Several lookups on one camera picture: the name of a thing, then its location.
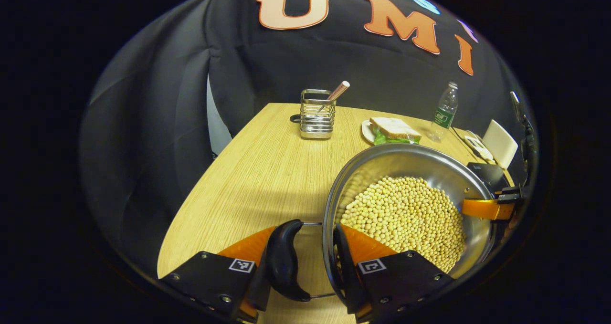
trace black cloth backdrop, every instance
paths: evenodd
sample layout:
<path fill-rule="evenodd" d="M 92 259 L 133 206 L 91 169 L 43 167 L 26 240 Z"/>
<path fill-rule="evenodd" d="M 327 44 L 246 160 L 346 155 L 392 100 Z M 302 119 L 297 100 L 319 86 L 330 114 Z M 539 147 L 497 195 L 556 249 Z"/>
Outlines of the black cloth backdrop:
<path fill-rule="evenodd" d="M 232 135 L 270 102 L 299 102 L 303 89 L 351 87 L 340 106 L 430 120 L 449 81 L 458 83 L 454 126 L 483 136 L 490 119 L 519 143 L 510 91 L 523 94 L 495 49 L 475 43 L 445 8 L 390 0 L 405 15 L 436 22 L 441 54 L 396 34 L 367 32 L 368 0 L 329 0 L 327 18 L 310 28 L 277 31 L 258 21 L 256 0 L 188 0 L 142 29 L 117 53 L 92 92 L 81 129 L 85 193 L 109 241 L 156 276 L 159 248 L 181 203 L 212 162 L 206 79 Z M 309 0 L 286 0 L 286 15 Z M 473 46 L 474 76 L 457 65 L 454 34 Z M 510 172 L 524 178 L 518 151 Z"/>

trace plastic water bottle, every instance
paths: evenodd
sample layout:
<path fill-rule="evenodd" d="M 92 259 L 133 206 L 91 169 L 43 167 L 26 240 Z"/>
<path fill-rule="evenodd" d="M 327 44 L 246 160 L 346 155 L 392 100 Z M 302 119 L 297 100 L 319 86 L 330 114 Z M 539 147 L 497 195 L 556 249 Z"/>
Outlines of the plastic water bottle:
<path fill-rule="evenodd" d="M 454 82 L 448 84 L 441 98 L 439 99 L 439 105 L 435 111 L 435 118 L 431 123 L 431 131 L 428 137 L 434 142 L 440 142 L 443 135 L 452 125 L 456 109 L 458 108 L 458 86 Z"/>

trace metal rod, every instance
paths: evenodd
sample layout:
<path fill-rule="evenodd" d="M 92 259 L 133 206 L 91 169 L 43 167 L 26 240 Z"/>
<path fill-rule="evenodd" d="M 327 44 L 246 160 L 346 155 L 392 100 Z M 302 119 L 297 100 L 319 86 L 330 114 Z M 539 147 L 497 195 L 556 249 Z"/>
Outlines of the metal rod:
<path fill-rule="evenodd" d="M 335 293 L 327 293 L 327 294 L 321 294 L 321 295 L 312 295 L 310 297 L 310 299 L 319 299 L 319 298 L 327 298 L 328 296 L 334 296 L 337 295 Z"/>

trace stainless steel bowl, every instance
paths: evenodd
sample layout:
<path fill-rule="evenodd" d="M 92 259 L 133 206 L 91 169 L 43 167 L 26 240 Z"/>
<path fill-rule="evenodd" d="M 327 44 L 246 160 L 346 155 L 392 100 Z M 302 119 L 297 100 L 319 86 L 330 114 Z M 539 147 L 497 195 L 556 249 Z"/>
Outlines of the stainless steel bowl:
<path fill-rule="evenodd" d="M 432 148 L 412 144 L 382 144 L 367 148 L 352 158 L 336 178 L 323 220 L 323 259 L 331 285 L 338 296 L 345 298 L 339 288 L 336 257 L 333 250 L 333 229 L 336 213 L 370 184 L 384 176 L 423 178 L 431 187 L 445 191 L 461 209 L 465 198 L 492 199 L 482 181 L 456 159 Z M 463 216 L 465 247 L 459 261 L 448 273 L 458 279 L 481 263 L 493 245 L 493 226 L 490 220 Z"/>

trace white plate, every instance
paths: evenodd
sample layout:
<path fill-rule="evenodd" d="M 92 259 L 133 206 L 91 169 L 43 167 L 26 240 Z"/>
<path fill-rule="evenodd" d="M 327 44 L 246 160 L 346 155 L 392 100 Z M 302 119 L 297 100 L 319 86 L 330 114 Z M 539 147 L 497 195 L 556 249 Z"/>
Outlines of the white plate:
<path fill-rule="evenodd" d="M 365 139 L 369 141 L 369 143 L 373 144 L 373 141 L 376 139 L 376 137 L 375 135 L 373 135 L 371 128 L 369 128 L 370 125 L 371 122 L 369 121 L 369 119 L 365 120 L 362 124 L 360 124 L 360 131 L 363 133 L 363 137 L 365 137 Z"/>

